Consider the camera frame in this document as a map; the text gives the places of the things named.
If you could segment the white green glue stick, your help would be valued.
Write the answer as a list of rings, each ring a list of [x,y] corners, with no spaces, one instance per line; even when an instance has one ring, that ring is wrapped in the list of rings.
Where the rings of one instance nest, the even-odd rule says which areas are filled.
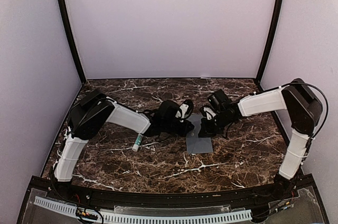
[[[138,151],[138,149],[139,149],[139,147],[140,147],[140,145],[142,143],[143,136],[144,135],[142,135],[142,134],[138,134],[137,135],[137,138],[136,138],[136,140],[135,140],[135,142],[133,144],[133,147],[132,147],[132,151],[134,151],[134,152]]]

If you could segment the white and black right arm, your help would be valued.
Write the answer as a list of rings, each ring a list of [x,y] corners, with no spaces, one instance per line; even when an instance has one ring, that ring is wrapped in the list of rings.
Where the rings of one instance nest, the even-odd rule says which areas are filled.
[[[227,136],[234,123],[247,117],[270,113],[288,147],[277,173],[281,178],[270,187],[269,194],[280,200],[290,191],[291,181],[309,154],[313,140],[326,123],[329,104],[320,88],[301,78],[271,89],[253,92],[233,101],[222,89],[207,98],[202,106],[199,137]]]

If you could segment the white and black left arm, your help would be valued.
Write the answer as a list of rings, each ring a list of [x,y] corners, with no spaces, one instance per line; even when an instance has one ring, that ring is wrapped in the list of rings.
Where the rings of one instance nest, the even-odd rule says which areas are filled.
[[[63,201],[74,197],[74,188],[67,182],[72,175],[84,146],[94,138],[105,123],[116,124],[146,137],[168,133],[185,137],[194,129],[188,120],[194,109],[193,101],[182,104],[163,101],[157,109],[143,112],[118,103],[96,89],[88,93],[69,113],[68,127],[53,166],[53,178],[57,180],[53,191]]]

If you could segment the grey envelope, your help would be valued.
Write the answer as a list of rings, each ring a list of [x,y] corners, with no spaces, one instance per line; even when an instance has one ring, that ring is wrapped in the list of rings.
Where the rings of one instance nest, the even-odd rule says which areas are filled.
[[[188,154],[213,153],[211,138],[201,138],[198,133],[201,129],[202,115],[193,114],[188,118],[194,128],[186,135],[186,150]]]

